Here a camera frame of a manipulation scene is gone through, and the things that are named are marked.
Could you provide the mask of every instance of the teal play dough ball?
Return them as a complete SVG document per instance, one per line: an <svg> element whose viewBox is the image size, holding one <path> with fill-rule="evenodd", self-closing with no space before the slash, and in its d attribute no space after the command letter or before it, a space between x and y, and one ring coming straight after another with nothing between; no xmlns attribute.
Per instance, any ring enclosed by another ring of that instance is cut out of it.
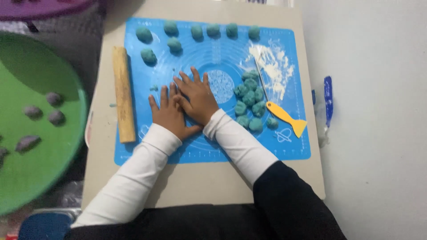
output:
<svg viewBox="0 0 427 240"><path fill-rule="evenodd" d="M154 54L153 50L151 50L151 48L142 49L141 57L146 64L154 64L157 62L156 55Z"/></svg>
<svg viewBox="0 0 427 240"><path fill-rule="evenodd" d="M244 72L242 75L243 81L245 81L246 79L253 79L257 81L258 78L259 78L259 74L257 70L250 70L248 72Z"/></svg>
<svg viewBox="0 0 427 240"><path fill-rule="evenodd" d="M264 101L255 103L252 106L252 113L256 117L262 117L266 112L266 103Z"/></svg>
<svg viewBox="0 0 427 240"><path fill-rule="evenodd" d="M262 101L264 99L264 90L262 87L257 87L257 89L255 89L255 101L259 102Z"/></svg>
<svg viewBox="0 0 427 240"><path fill-rule="evenodd" d="M144 26L136 29L136 37L143 43L150 43L153 40L150 30Z"/></svg>
<svg viewBox="0 0 427 240"><path fill-rule="evenodd" d="M234 107L234 112L236 113L236 116L244 115L246 113L246 105L241 101L237 101L237 104Z"/></svg>
<svg viewBox="0 0 427 240"><path fill-rule="evenodd" d="M238 116L236 122L244 128L248 128L249 126L249 118L246 115Z"/></svg>
<svg viewBox="0 0 427 240"><path fill-rule="evenodd" d="M178 52L181 48L181 43L176 37L169 38L167 40L167 46L170 48L172 52Z"/></svg>
<svg viewBox="0 0 427 240"><path fill-rule="evenodd" d="M252 78L246 79L244 85L251 91L255 91L255 89L257 89L257 86L258 86L257 82Z"/></svg>
<svg viewBox="0 0 427 240"><path fill-rule="evenodd" d="M234 38L237 36L237 24L230 23L225 27L225 32L229 38Z"/></svg>
<svg viewBox="0 0 427 240"><path fill-rule="evenodd" d="M246 93L242 98L242 102L246 104L246 106L252 107L255 104L255 92L249 91Z"/></svg>
<svg viewBox="0 0 427 240"><path fill-rule="evenodd" d="M267 118L267 127L269 129L277 129L279 127L279 122L276 119L269 117Z"/></svg>
<svg viewBox="0 0 427 240"><path fill-rule="evenodd" d="M202 26L200 25L191 26L191 35L193 36L194 39L201 39L203 37Z"/></svg>
<svg viewBox="0 0 427 240"><path fill-rule="evenodd" d="M260 27L253 25L248 30L248 36L250 39L259 39L260 38Z"/></svg>
<svg viewBox="0 0 427 240"><path fill-rule="evenodd" d="M245 96L246 93L249 92L249 89L243 85L243 84L239 84L235 89L234 89L234 94L238 97L243 97Z"/></svg>
<svg viewBox="0 0 427 240"><path fill-rule="evenodd" d="M163 24L163 29L167 35L176 35L178 33L178 27L176 27L174 20L166 20Z"/></svg>
<svg viewBox="0 0 427 240"><path fill-rule="evenodd" d="M206 27L206 33L209 37L215 37L219 34L219 25L217 23L208 24Z"/></svg>
<svg viewBox="0 0 427 240"><path fill-rule="evenodd" d="M261 132L263 130L263 122L261 121L261 119L254 117L249 122L249 129L254 132Z"/></svg>

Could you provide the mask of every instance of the green bowl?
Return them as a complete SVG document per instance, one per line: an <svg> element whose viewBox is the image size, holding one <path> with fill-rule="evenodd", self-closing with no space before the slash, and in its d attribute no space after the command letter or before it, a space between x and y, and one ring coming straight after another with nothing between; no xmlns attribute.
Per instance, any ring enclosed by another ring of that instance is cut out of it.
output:
<svg viewBox="0 0 427 240"><path fill-rule="evenodd" d="M55 108L45 94L57 92L57 107L66 118L55 127L48 116ZM39 120L23 114L35 105ZM48 190L80 149L87 119L86 95L79 76L46 45L26 36L0 32L0 146L11 154L0 168L0 215L29 203ZM26 153L15 152L22 136L39 135L41 142Z"/></svg>

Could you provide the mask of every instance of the flour dusting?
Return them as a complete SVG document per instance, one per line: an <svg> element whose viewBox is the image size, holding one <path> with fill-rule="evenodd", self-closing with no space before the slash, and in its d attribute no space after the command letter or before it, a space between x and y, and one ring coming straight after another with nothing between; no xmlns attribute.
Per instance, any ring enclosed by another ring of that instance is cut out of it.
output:
<svg viewBox="0 0 427 240"><path fill-rule="evenodd" d="M264 80L266 89L273 90L273 98L283 100L288 79L293 76L295 66L289 66L288 57L282 50L279 40L270 39L268 43L268 47L261 44L251 44L249 46L250 54L245 61L257 59L260 70L264 69L264 72L269 76L269 81Z"/></svg>

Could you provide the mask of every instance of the child's hand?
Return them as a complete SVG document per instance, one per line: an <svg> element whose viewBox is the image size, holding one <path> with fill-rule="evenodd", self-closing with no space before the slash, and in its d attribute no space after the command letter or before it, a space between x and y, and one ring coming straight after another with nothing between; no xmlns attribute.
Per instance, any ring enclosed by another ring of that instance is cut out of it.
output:
<svg viewBox="0 0 427 240"><path fill-rule="evenodd" d="M181 94L176 90L176 85L170 83L170 98L178 97ZM187 137L201 131L202 126L194 125L187 127L185 125L184 113L182 108L174 101L169 101L167 96L167 87L162 86L160 94L160 109L157 106L153 95L148 97L153 115L153 123L156 123L167 130L171 131L181 141Z"/></svg>
<svg viewBox="0 0 427 240"><path fill-rule="evenodd" d="M175 95L173 101L177 102L188 116L205 126L211 120L211 116L219 109L218 103L209 87L208 74L203 74L203 82L201 82L199 72L194 67L191 67L191 72L194 76L194 82L182 71L179 72L182 80L173 77L179 90L190 99L190 102L181 95Z"/></svg>

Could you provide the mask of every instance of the white long-sleeve shirt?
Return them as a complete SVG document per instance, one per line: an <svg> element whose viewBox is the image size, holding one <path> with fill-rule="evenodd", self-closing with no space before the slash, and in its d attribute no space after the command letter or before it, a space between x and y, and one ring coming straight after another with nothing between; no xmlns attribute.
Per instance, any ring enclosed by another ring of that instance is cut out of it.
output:
<svg viewBox="0 0 427 240"><path fill-rule="evenodd" d="M278 160L222 109L212 115L203 133L220 144L252 185ZM182 142L173 133L153 123L142 143L135 147L133 155L112 176L71 227L132 221L143 210L167 158L181 145Z"/></svg>

